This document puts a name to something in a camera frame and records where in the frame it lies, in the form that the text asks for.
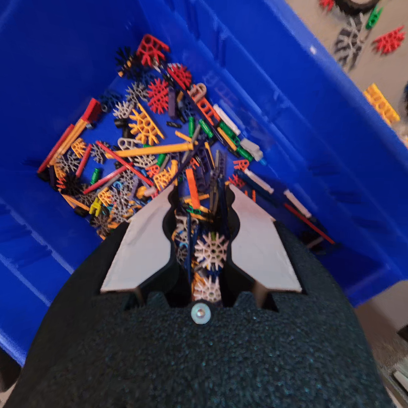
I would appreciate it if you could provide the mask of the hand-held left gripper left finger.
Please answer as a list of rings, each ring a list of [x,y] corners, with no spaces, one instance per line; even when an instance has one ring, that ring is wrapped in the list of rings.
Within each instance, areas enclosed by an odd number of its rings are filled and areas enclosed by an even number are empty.
[[[191,303],[191,288],[180,267],[172,234],[178,187],[170,185],[132,216],[101,285],[100,294],[134,294],[139,304],[161,292],[171,307]]]

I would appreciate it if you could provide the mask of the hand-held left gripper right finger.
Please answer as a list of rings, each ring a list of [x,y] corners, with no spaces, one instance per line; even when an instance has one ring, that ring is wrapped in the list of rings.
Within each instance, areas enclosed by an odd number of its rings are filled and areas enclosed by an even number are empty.
[[[226,186],[228,228],[222,302],[232,307],[249,292],[257,307],[273,309],[273,293],[302,294],[275,219],[233,184]]]

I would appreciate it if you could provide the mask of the pile of toy parts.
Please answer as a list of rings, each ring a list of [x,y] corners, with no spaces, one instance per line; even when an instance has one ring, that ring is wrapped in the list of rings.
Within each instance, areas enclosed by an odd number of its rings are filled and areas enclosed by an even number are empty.
[[[172,240],[191,301],[224,305],[229,184],[273,216],[276,228],[276,216],[282,212],[302,223],[300,237],[309,248],[335,242],[293,191],[266,176],[263,147],[240,134],[220,104],[212,104],[206,85],[193,79],[186,65],[165,63],[169,51],[151,35],[143,38],[136,53],[120,48],[118,74],[133,80],[126,98],[120,100],[120,94],[109,89],[91,99],[36,175],[77,215],[88,218],[102,239],[128,224],[166,187],[177,186],[180,203]],[[284,246],[305,295],[300,266],[288,244]]]

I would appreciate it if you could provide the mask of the blue plastic bin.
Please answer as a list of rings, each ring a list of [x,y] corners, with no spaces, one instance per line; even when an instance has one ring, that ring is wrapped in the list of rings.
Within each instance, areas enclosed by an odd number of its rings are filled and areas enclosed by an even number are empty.
[[[1,349],[23,365],[63,284],[102,241],[37,175],[64,136],[65,195],[114,171],[124,57],[150,34],[260,147],[257,202],[300,235],[284,188],[335,248],[319,255],[353,306],[407,281],[407,149],[285,1],[1,1]]]

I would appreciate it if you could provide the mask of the orange half-circle connector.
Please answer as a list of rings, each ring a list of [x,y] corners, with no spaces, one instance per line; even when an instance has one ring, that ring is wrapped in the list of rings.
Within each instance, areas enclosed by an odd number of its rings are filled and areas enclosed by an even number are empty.
[[[363,94],[386,124],[392,126],[401,120],[399,114],[393,109],[375,83],[371,84]]]

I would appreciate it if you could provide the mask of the grey half-circle connector stack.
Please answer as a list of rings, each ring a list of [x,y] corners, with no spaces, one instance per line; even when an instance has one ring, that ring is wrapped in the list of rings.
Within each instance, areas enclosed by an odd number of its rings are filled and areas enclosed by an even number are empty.
[[[351,16],[344,23],[334,42],[333,57],[344,69],[352,70],[364,46],[360,36],[362,31],[361,15]]]

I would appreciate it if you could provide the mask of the small green connector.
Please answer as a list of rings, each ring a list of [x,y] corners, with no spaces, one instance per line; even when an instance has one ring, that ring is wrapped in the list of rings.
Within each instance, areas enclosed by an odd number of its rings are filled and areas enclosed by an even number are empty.
[[[375,5],[374,9],[370,13],[370,16],[369,16],[369,18],[367,20],[366,27],[365,27],[366,30],[373,29],[374,26],[377,24],[381,14],[382,14],[382,11],[383,11],[384,8],[383,7],[378,8],[377,6],[378,5]]]

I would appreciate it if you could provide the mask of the black rubber tyre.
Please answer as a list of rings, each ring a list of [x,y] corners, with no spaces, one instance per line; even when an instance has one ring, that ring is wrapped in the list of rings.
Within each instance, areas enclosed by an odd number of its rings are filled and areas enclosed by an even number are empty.
[[[379,0],[335,0],[335,4],[338,8],[349,16],[359,15],[360,13],[366,14],[371,12]]]

